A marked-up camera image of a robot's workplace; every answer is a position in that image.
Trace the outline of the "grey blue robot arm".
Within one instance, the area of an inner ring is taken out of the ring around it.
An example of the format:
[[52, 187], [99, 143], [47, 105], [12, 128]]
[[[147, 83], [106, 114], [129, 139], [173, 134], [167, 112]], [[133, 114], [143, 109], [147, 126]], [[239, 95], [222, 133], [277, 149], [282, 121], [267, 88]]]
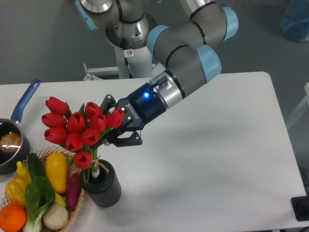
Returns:
[[105, 30], [121, 78], [150, 77], [125, 98], [105, 97], [103, 112], [121, 108], [125, 119], [94, 148], [140, 145], [140, 131], [146, 124], [221, 72], [212, 47], [234, 36], [239, 28], [236, 13], [214, 0], [181, 1], [189, 23], [177, 29], [157, 25], [142, 0], [78, 0], [75, 4], [89, 28]]

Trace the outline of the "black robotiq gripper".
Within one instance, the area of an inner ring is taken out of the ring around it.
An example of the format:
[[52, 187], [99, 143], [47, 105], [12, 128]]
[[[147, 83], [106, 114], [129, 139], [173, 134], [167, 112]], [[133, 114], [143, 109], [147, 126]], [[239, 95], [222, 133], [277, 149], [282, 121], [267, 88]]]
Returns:
[[[167, 110], [158, 93], [154, 92], [154, 88], [149, 83], [142, 85], [125, 98], [116, 99], [111, 94], [107, 94], [100, 105], [102, 113], [107, 115], [116, 108], [125, 109], [124, 121], [117, 129], [118, 134], [109, 134], [104, 140], [105, 145], [116, 147], [142, 145], [141, 136], [136, 131], [142, 130], [146, 124]], [[119, 137], [129, 131], [132, 131], [129, 137]]]

